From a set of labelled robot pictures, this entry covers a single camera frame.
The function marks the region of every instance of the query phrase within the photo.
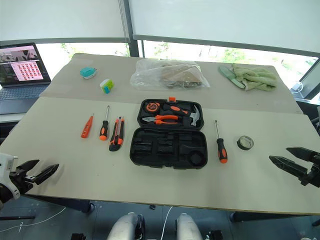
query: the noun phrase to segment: black toolbox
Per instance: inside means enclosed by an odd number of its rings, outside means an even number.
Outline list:
[[[169,119],[161,120],[168,115]],[[204,119],[199,103],[174,97],[146,99],[141,103],[137,121],[140,127],[134,131],[130,148],[134,164],[174,169],[201,169],[207,164],[206,137],[200,132]]]

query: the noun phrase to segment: table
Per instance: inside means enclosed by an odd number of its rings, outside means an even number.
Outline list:
[[[122,148],[108,150],[99,140],[99,129],[110,105],[109,121],[124,116]],[[15,165],[40,159],[30,171],[59,163],[58,171],[29,192],[40,196],[90,199],[209,209],[268,213],[320,214],[320,191],[302,186],[280,170],[269,155],[284,156],[310,168],[290,155],[286,147],[301,146],[320,152],[320,138],[307,116],[295,113],[203,108],[208,163],[202,169],[137,166],[129,158],[130,144],[139,127],[140,104],[71,98],[41,97],[0,146],[0,152],[19,156]],[[94,113],[89,138],[80,138]],[[217,133],[224,137],[229,161],[217,157]],[[255,145],[249,151],[237,147],[248,135]]]
[[[140,104],[142,99],[167,99],[174,96],[177,100],[198,102],[203,108],[209,109],[303,114],[273,66],[239,64],[251,68],[263,67],[275,73],[279,84],[272,92],[239,89],[218,72],[219,66],[230,67],[231,64],[216,62],[197,62],[210,83],[210,88],[146,91],[137,90],[130,85],[136,62],[140,59],[142,58],[76,53],[41,96],[135,104]],[[95,77],[83,79],[80,70],[84,67],[97,68]],[[109,94],[104,94],[99,87],[104,79],[112,79],[115,83]]]

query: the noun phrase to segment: laptop screen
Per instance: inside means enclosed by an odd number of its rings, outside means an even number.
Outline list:
[[[0,84],[2,87],[46,84],[50,81],[36,44],[0,46]]]

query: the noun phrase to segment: laptop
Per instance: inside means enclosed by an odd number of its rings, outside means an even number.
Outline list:
[[[35,43],[0,46],[0,114],[26,113],[50,82]]]

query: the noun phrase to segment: hammer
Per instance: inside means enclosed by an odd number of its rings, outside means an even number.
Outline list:
[[[177,106],[170,106],[168,104],[164,104],[163,105],[163,110],[171,110],[172,112],[174,112],[175,114],[179,115],[179,116],[188,116],[190,118],[192,118],[192,122],[191,122],[191,126],[196,126],[197,121],[200,118],[200,113],[198,108],[194,105],[195,108],[195,112],[190,112],[188,110],[184,110],[180,107]]]

